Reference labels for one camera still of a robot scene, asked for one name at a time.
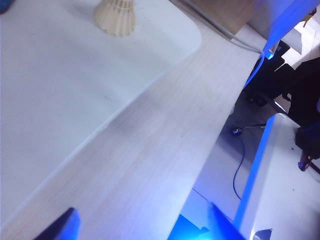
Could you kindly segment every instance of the chair wheel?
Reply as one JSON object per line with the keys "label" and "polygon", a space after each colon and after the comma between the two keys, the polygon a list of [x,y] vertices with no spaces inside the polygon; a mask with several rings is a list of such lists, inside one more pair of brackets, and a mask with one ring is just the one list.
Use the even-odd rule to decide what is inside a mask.
{"label": "chair wheel", "polygon": [[232,129],[233,136],[240,136],[243,133],[243,130],[240,127]]}

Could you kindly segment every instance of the wood grain surface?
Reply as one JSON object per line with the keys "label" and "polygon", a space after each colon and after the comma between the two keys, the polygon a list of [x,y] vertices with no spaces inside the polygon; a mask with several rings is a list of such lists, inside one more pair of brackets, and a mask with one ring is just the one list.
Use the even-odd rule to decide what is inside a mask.
{"label": "wood grain surface", "polygon": [[188,0],[236,34],[265,0]]}
{"label": "wood grain surface", "polygon": [[[80,240],[167,239],[259,57],[173,2],[200,29],[200,50],[50,176],[2,226],[2,240],[32,240],[71,206]],[[238,36],[260,48],[266,42],[248,26]]]}

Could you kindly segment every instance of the shuttlecock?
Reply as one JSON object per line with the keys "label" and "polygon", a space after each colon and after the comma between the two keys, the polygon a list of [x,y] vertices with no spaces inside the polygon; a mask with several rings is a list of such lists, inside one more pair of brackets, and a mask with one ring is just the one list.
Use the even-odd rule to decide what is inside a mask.
{"label": "shuttlecock", "polygon": [[136,24],[134,0],[102,0],[95,8],[94,20],[108,34],[127,36]]}

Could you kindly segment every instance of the dark bag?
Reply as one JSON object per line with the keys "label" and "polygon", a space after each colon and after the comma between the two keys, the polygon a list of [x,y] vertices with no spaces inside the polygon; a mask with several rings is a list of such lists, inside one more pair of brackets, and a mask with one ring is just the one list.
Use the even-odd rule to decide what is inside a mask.
{"label": "dark bag", "polygon": [[295,135],[295,144],[311,159],[320,158],[320,122],[300,127]]}

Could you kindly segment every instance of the chair leg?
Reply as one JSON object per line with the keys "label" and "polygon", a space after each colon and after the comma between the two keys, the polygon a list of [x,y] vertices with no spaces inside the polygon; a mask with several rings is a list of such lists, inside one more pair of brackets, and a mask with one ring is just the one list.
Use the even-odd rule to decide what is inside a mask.
{"label": "chair leg", "polygon": [[232,135],[233,136],[240,136],[244,129],[250,129],[250,128],[261,128],[261,129],[264,129],[266,127],[266,124],[255,124],[255,125],[246,125],[246,126],[243,126],[243,127],[236,127],[234,129],[232,129]]}

